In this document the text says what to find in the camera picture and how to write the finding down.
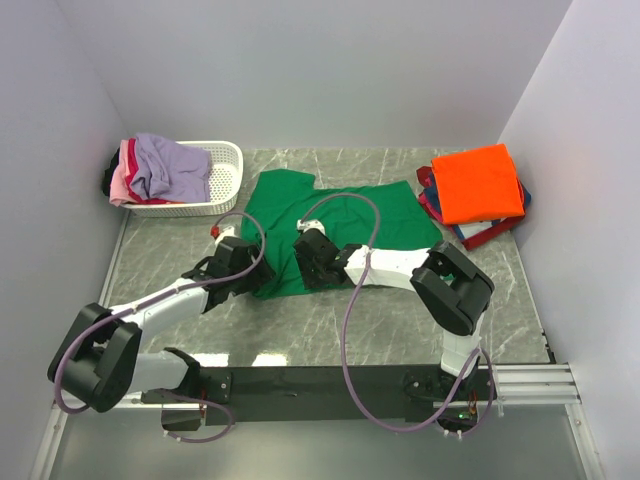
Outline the green t shirt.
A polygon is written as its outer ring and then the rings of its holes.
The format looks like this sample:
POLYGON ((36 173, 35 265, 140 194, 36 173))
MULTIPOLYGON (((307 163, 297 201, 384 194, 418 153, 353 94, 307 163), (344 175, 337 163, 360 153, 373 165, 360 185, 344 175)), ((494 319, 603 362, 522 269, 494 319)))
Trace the green t shirt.
MULTIPOLYGON (((293 244, 298 238, 296 223, 320 200, 336 189, 316 189, 311 174, 276 169, 259 175, 245 208, 266 235, 265 258, 276 277, 254 296, 261 300, 304 295, 293 244)), ((362 195, 378 207, 380 228, 374 246, 390 250, 430 248, 443 235, 419 205, 407 181, 378 186, 346 187, 344 193, 362 195)), ((326 236, 337 246, 365 244, 374 229, 375 216, 364 201, 341 197, 316 208, 313 219, 325 227, 326 236)))

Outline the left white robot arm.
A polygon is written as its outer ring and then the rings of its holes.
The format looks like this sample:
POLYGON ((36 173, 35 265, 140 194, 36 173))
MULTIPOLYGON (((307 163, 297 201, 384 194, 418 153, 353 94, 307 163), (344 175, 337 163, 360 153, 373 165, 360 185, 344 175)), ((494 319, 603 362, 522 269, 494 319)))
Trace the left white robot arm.
POLYGON ((256 292, 274 276, 257 245, 225 237, 213 255, 151 295, 111 308, 98 303, 84 306, 55 353, 47 377, 57 395, 68 393, 81 401, 78 412, 106 412, 130 393, 154 390, 166 390, 179 402, 203 399, 213 389, 197 360, 171 347, 143 354, 141 346, 232 296, 256 292))

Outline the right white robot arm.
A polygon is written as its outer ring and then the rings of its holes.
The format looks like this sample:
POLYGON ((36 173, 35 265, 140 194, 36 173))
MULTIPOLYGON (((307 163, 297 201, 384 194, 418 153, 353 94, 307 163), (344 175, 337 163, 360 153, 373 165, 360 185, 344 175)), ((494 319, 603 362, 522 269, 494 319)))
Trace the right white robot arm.
POLYGON ((418 250, 338 248, 318 221, 299 222, 297 230, 293 248, 307 290, 375 286, 415 292, 444 330, 440 390, 460 399, 473 388, 480 325, 495 286, 466 255, 446 241, 418 250))

